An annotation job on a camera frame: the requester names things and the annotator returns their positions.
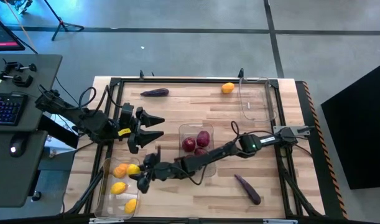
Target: computer mouse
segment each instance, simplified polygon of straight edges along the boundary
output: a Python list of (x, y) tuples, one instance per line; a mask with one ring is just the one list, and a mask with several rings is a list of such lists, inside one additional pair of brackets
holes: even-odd
[(20, 157), (27, 148), (29, 133), (15, 133), (10, 140), (9, 152), (12, 157)]

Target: keyboard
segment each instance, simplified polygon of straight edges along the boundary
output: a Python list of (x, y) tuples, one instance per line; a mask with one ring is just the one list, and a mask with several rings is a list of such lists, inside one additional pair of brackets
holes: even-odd
[(28, 96), (0, 93), (0, 125), (17, 126)]

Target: concrete floor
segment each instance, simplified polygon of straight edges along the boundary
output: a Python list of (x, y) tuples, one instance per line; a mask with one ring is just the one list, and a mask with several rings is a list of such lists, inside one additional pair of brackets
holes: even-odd
[[(306, 81), (349, 218), (380, 223), (380, 188), (349, 189), (319, 106), (380, 65), (380, 0), (270, 0), (270, 25), (264, 0), (49, 2), (65, 21), (88, 28), (79, 33), (59, 33), (55, 42), (50, 41), (53, 32), (29, 32), (39, 53), (63, 55), (58, 77), (74, 96), (90, 86), (95, 75), (137, 75), (140, 69), (146, 75), (154, 72), (157, 76), (233, 77), (243, 67), (248, 77), (284, 76)], [(0, 16), (6, 25), (17, 26), (4, 4), (0, 4)], [(41, 0), (34, 0), (28, 13), (19, 19), (29, 28), (57, 24)], [(272, 24), (276, 30), (300, 30), (302, 35), (270, 35), (266, 30)], [(112, 32), (106, 29), (110, 27), (140, 29)], [(141, 32), (148, 28), (178, 30)], [(183, 33), (182, 29), (195, 30)], [(237, 33), (214, 34), (201, 29), (231, 29)], [(23, 32), (16, 34), (27, 40)], [(33, 216), (57, 214), (56, 198), (43, 202), (49, 207), (34, 209)], [(14, 213), (24, 214), (24, 210)]]

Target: yellow tape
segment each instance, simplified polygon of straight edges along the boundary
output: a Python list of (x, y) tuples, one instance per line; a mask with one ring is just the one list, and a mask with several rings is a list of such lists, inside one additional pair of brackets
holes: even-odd
[(132, 131), (129, 128), (125, 128), (125, 129), (118, 131), (119, 136), (122, 136), (122, 135), (127, 134), (127, 133), (132, 133)]

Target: clear plastic container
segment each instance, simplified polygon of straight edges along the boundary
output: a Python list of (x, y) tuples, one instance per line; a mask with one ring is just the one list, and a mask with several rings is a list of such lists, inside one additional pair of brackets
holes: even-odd
[[(132, 180), (127, 174), (123, 178), (116, 178), (113, 175), (113, 170), (120, 164), (135, 164), (139, 165), (140, 162), (135, 158), (128, 159), (106, 159), (103, 164), (104, 176), (101, 180), (100, 196), (95, 210), (95, 217), (97, 218), (118, 218), (128, 219), (133, 217), (139, 207), (139, 190), (137, 189), (137, 181)], [(119, 194), (111, 194), (111, 187), (116, 182), (124, 182), (127, 189)], [(131, 200), (136, 199), (136, 209), (132, 213), (124, 211), (125, 204)]]
[(237, 97), (240, 100), (241, 120), (266, 123), (277, 117), (277, 108), (271, 100), (270, 80), (239, 80)]
[[(213, 150), (215, 146), (213, 145), (213, 126), (211, 124), (183, 124), (178, 129), (178, 135), (180, 136), (180, 141), (178, 143), (178, 156), (187, 156), (187, 155), (194, 155), (194, 152), (185, 152), (184, 149), (182, 149), (182, 142), (184, 139), (191, 137), (194, 138), (195, 141), (197, 141), (197, 136), (200, 131), (207, 131), (210, 135), (210, 142), (207, 147), (203, 147), (207, 151)], [(211, 163), (206, 167), (205, 170), (205, 177), (211, 177), (216, 173), (216, 164)]]

